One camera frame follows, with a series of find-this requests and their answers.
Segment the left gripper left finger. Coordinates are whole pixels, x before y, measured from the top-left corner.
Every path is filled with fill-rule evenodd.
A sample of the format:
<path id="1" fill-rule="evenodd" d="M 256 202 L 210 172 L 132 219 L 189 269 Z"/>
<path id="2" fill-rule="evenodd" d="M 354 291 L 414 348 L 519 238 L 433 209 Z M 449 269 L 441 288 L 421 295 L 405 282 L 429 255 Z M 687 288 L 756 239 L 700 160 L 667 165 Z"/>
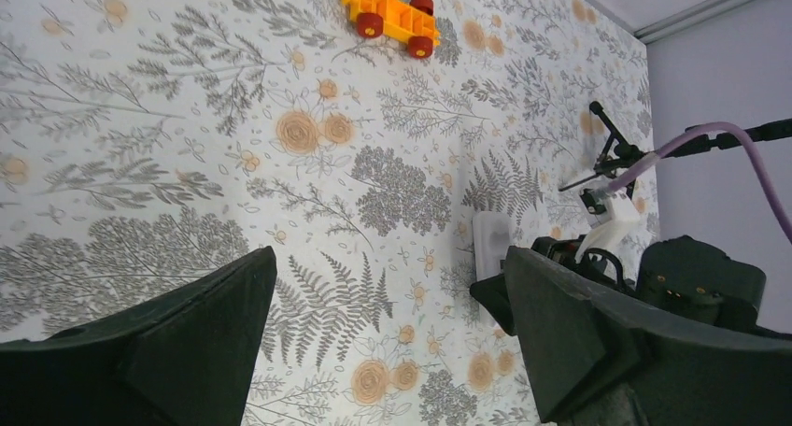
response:
<path id="1" fill-rule="evenodd" d="M 116 314 L 1 347 L 5 425 L 238 425 L 275 291 L 259 248 Z"/>

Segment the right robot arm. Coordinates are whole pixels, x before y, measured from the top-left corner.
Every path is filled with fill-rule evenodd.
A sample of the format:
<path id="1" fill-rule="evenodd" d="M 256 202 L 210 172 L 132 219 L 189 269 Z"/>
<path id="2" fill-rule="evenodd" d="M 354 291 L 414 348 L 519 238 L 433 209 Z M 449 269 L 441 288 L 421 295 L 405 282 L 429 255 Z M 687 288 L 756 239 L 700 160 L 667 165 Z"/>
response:
<path id="1" fill-rule="evenodd" d="M 586 236 L 554 239 L 542 236 L 531 250 L 578 276 L 674 315 L 738 333 L 788 341 L 757 325 L 765 273 L 731 259 L 722 249 L 683 235 L 649 246 L 636 278 L 604 248 L 584 248 Z"/>

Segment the white remote control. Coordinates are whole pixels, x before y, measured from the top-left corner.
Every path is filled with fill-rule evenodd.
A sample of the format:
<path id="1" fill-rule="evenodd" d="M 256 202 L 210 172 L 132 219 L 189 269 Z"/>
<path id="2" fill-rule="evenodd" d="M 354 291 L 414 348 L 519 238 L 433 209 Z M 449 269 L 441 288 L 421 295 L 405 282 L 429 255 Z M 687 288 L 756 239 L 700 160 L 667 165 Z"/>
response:
<path id="1" fill-rule="evenodd" d="M 469 292 L 479 304 L 479 319 L 487 327 L 495 329 L 499 324 L 489 312 L 482 284 L 502 272 L 502 262 L 513 243 L 511 219 L 505 213 L 482 211 L 473 216 L 472 232 L 475 281 Z"/>

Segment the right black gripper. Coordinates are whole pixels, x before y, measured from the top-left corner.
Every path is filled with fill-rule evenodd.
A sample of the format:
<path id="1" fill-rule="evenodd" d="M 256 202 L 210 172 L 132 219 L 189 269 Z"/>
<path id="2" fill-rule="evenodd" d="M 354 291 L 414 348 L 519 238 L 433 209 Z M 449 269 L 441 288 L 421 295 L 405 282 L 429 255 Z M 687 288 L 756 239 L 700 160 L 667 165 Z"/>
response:
<path id="1" fill-rule="evenodd" d="M 538 237 L 530 249 L 572 270 L 579 276 L 629 296 L 636 294 L 635 282 L 625 278 L 622 262 L 604 248 L 583 250 L 586 237 L 558 240 L 551 236 Z M 470 295 L 508 335 L 516 336 L 515 320 L 508 296 L 504 274 L 476 281 Z"/>

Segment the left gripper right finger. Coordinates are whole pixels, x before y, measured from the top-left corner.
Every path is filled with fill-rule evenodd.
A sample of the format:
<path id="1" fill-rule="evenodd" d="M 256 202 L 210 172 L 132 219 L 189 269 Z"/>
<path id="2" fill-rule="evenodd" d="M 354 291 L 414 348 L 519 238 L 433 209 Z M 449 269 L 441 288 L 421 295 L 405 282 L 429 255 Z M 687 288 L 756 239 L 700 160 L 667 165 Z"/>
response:
<path id="1" fill-rule="evenodd" d="M 791 344 L 660 310 L 510 247 L 504 278 L 539 418 L 637 408 L 648 425 L 787 425 Z"/>

